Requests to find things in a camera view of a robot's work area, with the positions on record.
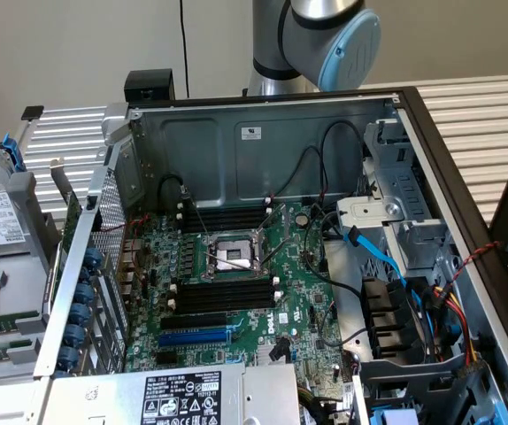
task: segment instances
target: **yellow wire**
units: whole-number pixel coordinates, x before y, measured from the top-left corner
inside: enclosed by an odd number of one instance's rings
[[[443,291],[443,288],[440,288],[438,286],[434,286],[435,290],[438,291],[438,292],[442,292]],[[451,301],[457,305],[458,309],[460,309],[460,311],[463,312],[463,314],[465,313],[463,311],[462,308],[460,308],[460,303],[458,302],[458,299],[457,297],[455,297],[455,294],[453,294],[452,292],[449,292],[449,297],[451,299]],[[470,341],[470,352],[471,352],[471,356],[473,358],[473,361],[478,361],[478,358],[476,357],[476,352],[474,351],[474,345],[473,345],[473,340],[471,339]]]

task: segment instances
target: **wall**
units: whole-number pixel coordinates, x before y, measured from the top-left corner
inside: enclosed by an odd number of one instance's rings
[[[367,82],[508,73],[508,2],[367,0],[383,39]],[[0,0],[0,137],[24,107],[123,99],[128,71],[171,67],[185,96],[176,0]],[[183,0],[192,97],[248,85],[250,0]]]

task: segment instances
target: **red wire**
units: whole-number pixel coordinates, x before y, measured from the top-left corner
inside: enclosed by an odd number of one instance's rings
[[[452,281],[450,281],[450,284],[452,285],[452,283],[457,280],[458,276],[462,273],[462,271],[464,270],[465,266],[468,263],[470,263],[474,259],[477,259],[478,257],[480,257],[480,255],[482,255],[482,254],[484,254],[484,253],[486,253],[486,252],[488,252],[488,251],[490,251],[490,250],[492,250],[494,248],[499,248],[501,244],[502,243],[498,242],[498,241],[487,243],[486,245],[482,246],[481,248],[478,248],[471,255],[466,257],[465,260],[463,261],[463,264],[460,265],[460,267],[458,268],[458,270],[455,273],[455,275],[452,276]]]
[[[434,291],[433,292],[436,297],[440,297],[441,295]],[[468,332],[468,324],[466,323],[466,317],[463,314],[462,310],[458,305],[453,303],[449,299],[445,299],[445,304],[457,314],[458,320],[460,321],[460,326],[463,329],[463,339],[465,340],[465,364],[468,366],[471,362],[471,354],[470,354],[470,334]]]

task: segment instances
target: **black cable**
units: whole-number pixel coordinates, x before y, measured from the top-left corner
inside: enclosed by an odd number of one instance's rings
[[[419,305],[419,310],[421,311],[421,321],[423,332],[426,335],[426,346],[429,347],[429,361],[431,363],[436,363],[435,359],[435,337],[431,334],[429,329],[429,322],[427,319],[427,310],[425,309],[425,303],[428,301],[429,293],[425,291],[423,296],[421,297],[421,304]]]
[[[338,342],[334,342],[334,343],[325,339],[325,337],[323,336],[323,328],[325,327],[325,322],[327,321],[327,316],[328,316],[329,312],[331,311],[332,306],[333,306],[333,303],[331,303],[331,305],[328,307],[327,311],[325,312],[325,315],[323,316],[323,319],[321,320],[321,323],[317,327],[317,335],[319,335],[319,338],[321,339],[321,341],[323,341],[324,345],[326,345],[327,347],[342,347],[346,343],[352,341],[358,335],[367,331],[366,328],[359,329],[356,332],[354,332],[351,336],[349,336],[348,338],[345,338],[342,341],[338,341]]]
[[[185,37],[185,25],[183,24],[183,0],[180,0],[180,26],[183,41],[183,63],[185,64],[185,90],[187,91],[187,99],[189,99],[189,68],[187,63],[187,39]]]
[[[313,268],[311,262],[309,261],[309,256],[307,255],[307,236],[309,235],[309,230],[312,228],[313,223],[315,222],[317,217],[319,217],[319,215],[316,215],[315,217],[313,217],[309,221],[309,224],[307,225],[307,229],[305,230],[305,238],[304,238],[304,260],[305,260],[305,264],[307,265],[307,267],[309,267],[309,270],[311,271],[311,273],[313,273],[315,276],[317,276],[319,279],[321,279],[321,281],[329,283],[329,284],[331,284],[333,286],[336,286],[338,288],[343,288],[343,289],[349,290],[354,295],[356,295],[358,297],[358,299],[362,299],[362,296],[360,295],[360,291],[359,290],[355,290],[350,285],[334,281],[333,279],[329,279],[328,277],[325,277],[325,276],[319,274],[319,272]]]
[[[429,332],[428,325],[427,328],[425,323],[421,321],[417,312],[415,311],[415,306],[413,304],[411,289],[407,289],[405,291],[405,301],[407,305],[410,307],[410,311],[412,312],[414,323],[419,323],[419,327],[421,328],[421,333],[423,334],[423,338],[421,340],[421,344],[423,345],[423,363],[427,363],[427,333]]]
[[[328,133],[337,124],[346,124],[347,126],[349,126],[352,129],[352,131],[354,132],[355,136],[357,137],[358,142],[360,143],[360,145],[362,146],[364,144],[364,142],[362,140],[362,136],[358,132],[357,126],[355,126],[351,121],[348,121],[348,120],[338,120],[338,121],[335,121],[335,122],[329,124],[328,127],[325,129],[325,133],[323,133],[323,136],[321,137],[321,142],[320,142],[320,146],[319,146],[319,150],[321,152],[321,169],[320,169],[321,174],[326,174],[326,171],[325,171],[325,151],[324,151],[324,149],[325,149],[325,140],[327,140]],[[327,185],[325,187],[325,192],[327,192],[327,191],[328,191],[328,182],[327,182]]]
[[[325,229],[325,224],[328,224],[330,226],[330,228],[333,229],[335,231],[335,233],[338,236],[340,236],[341,239],[343,239],[343,235],[341,235],[341,232],[339,231],[339,229],[336,228],[336,226],[331,222],[331,218],[332,217],[338,218],[338,216],[336,214],[336,211],[328,212],[327,214],[325,214],[325,217],[323,218],[323,221],[321,222],[321,231],[320,231],[320,233],[323,236],[323,233],[327,230],[327,229]]]
[[[167,182],[168,180],[171,180],[171,179],[177,180],[177,182],[180,184],[180,186],[183,186],[183,179],[179,175],[174,174],[174,173],[167,173],[167,174],[162,175],[162,178],[159,179],[158,191],[156,192],[156,197],[158,198],[158,205],[159,205],[159,198],[162,193],[162,187],[164,186],[165,182]]]
[[[288,179],[286,180],[285,183],[283,183],[281,185],[281,187],[276,190],[275,193],[273,193],[273,197],[278,197],[288,186],[289,184],[291,183],[291,181],[293,180],[293,178],[296,176],[297,174],[297,171],[299,171],[299,167],[301,166],[304,158],[305,158],[305,154],[308,152],[308,151],[314,151],[317,156],[319,157],[319,166],[321,165],[322,163],[322,159],[321,159],[321,155],[319,153],[319,149],[317,149],[317,146],[313,146],[313,145],[309,145],[307,146],[303,152],[301,152],[301,156],[299,157],[299,159],[297,160],[297,164],[296,164],[296,167],[294,168],[293,172],[289,175]],[[323,191],[323,175],[320,176],[320,188],[321,188],[321,192]]]

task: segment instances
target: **wire bundle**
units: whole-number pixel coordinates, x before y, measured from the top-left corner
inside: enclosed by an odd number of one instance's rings
[[[435,297],[442,297],[442,292],[443,288],[438,286],[433,287],[433,294]],[[445,305],[457,315],[458,321],[460,322],[460,327],[465,341],[465,365],[468,366],[473,361],[478,361],[478,359],[476,358],[476,353],[474,352],[473,342],[470,339],[470,332],[468,330],[468,323],[466,322],[465,314],[460,308],[460,303],[458,302],[457,297],[455,297],[455,294],[453,293],[449,294],[449,299],[445,299]]]

